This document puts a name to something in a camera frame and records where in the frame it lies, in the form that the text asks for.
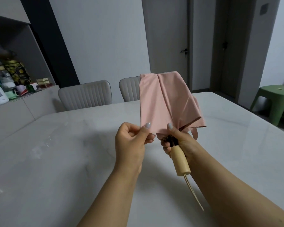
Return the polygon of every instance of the tabletop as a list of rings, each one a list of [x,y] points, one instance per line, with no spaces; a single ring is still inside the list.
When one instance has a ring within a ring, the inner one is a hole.
[[[234,175],[284,209],[284,132],[211,92],[196,93],[207,127],[198,142]],[[139,101],[43,116],[0,142],[0,226],[76,226],[114,161],[122,122],[140,125]],[[128,226],[216,226],[158,139],[146,145]]]

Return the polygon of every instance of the pink fabric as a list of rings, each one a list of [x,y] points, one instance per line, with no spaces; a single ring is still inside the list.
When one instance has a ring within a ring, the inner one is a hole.
[[[196,127],[205,127],[197,99],[190,93],[178,72],[140,75],[141,126],[151,122],[150,133],[166,136],[167,124],[186,126],[197,139]]]

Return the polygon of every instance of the person's right arm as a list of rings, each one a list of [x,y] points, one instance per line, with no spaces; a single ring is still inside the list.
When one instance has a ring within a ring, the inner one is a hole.
[[[167,129],[178,139],[191,176],[222,226],[284,227],[284,210],[224,168],[188,133],[171,124]],[[170,144],[161,144],[169,154]]]

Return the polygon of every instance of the person's left hand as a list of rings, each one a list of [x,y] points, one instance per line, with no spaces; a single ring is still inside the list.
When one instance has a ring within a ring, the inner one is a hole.
[[[124,122],[120,126],[116,137],[116,164],[115,170],[124,173],[140,173],[144,159],[144,145],[152,143],[156,137],[149,133],[151,124],[143,127]]]

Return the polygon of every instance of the stool leg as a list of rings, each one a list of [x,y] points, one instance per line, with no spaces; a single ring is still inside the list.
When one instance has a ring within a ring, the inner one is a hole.
[[[269,114],[269,120],[272,125],[278,126],[284,112],[284,100],[273,100]]]
[[[255,96],[255,99],[254,99],[253,103],[252,103],[251,106],[250,106],[250,110],[251,110],[251,111],[253,110],[253,108],[254,108],[254,106],[255,106],[255,104],[256,104],[256,102],[257,102],[259,96],[260,96],[260,91],[257,92],[257,94],[256,94],[256,96]]]

